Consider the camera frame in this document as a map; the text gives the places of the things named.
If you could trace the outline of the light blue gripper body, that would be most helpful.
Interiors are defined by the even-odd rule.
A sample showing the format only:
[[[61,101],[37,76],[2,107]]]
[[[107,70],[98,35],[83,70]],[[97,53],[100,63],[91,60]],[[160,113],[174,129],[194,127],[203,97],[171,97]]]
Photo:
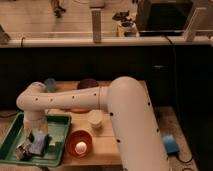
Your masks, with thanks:
[[[29,152],[33,155],[42,156],[46,147],[48,135],[43,132],[37,132],[34,141],[29,148]]]

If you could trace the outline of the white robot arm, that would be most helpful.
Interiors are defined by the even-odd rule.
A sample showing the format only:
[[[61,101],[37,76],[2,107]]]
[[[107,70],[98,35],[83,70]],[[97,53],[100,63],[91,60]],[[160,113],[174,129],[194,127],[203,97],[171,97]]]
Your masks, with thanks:
[[[170,171],[146,89],[134,78],[119,77],[108,86],[48,93],[40,82],[30,84],[16,100],[24,125],[38,128],[47,109],[99,109],[110,114],[125,171]]]

